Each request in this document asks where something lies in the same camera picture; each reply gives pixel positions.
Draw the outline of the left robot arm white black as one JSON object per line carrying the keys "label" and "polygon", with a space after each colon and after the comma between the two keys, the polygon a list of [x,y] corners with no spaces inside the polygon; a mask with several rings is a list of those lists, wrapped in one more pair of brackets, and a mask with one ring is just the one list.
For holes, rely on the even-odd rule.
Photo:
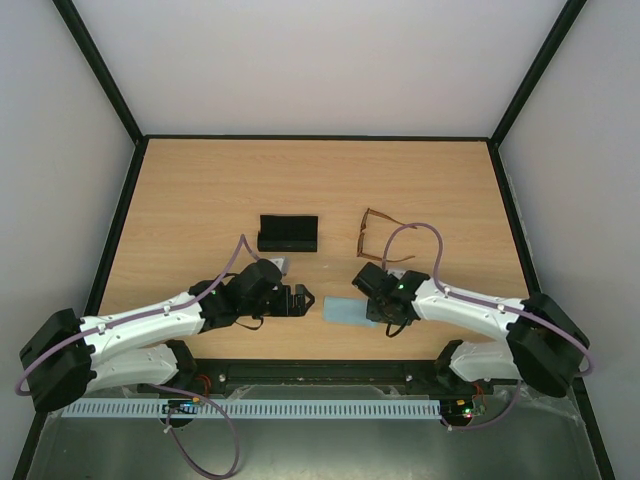
{"label": "left robot arm white black", "polygon": [[284,284],[285,271],[281,258],[260,259],[136,310],[84,317],[60,310],[20,350],[26,377],[17,393],[30,397],[37,412],[49,413],[115,386],[183,388],[195,373],[184,338],[230,327],[242,317],[306,315],[315,298],[303,284]]}

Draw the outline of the black sunglasses case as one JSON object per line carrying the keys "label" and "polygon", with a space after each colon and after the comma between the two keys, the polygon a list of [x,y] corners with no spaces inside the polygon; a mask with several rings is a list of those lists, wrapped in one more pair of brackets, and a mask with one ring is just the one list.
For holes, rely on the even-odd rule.
{"label": "black sunglasses case", "polygon": [[310,253],[318,249],[316,215],[261,215],[257,234],[260,252]]}

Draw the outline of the light blue cleaning cloth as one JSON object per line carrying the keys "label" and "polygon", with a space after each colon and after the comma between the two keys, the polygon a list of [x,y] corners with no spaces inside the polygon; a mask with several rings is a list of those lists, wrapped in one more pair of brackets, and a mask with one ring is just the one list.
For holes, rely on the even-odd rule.
{"label": "light blue cleaning cloth", "polygon": [[326,296],[323,302],[323,319],[329,323],[375,328],[376,322],[367,318],[367,301],[344,297]]}

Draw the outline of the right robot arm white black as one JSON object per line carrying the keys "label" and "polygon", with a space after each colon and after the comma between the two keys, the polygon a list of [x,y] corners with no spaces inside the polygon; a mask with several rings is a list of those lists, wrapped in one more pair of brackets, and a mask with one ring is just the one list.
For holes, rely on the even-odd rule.
{"label": "right robot arm white black", "polygon": [[490,339],[454,342],[436,379],[455,392],[482,379],[520,380],[551,397],[566,395],[587,358],[589,340],[546,294],[500,298],[454,289],[413,270],[385,270],[371,262],[352,284],[367,298],[366,317],[403,331],[416,321],[449,323]]}

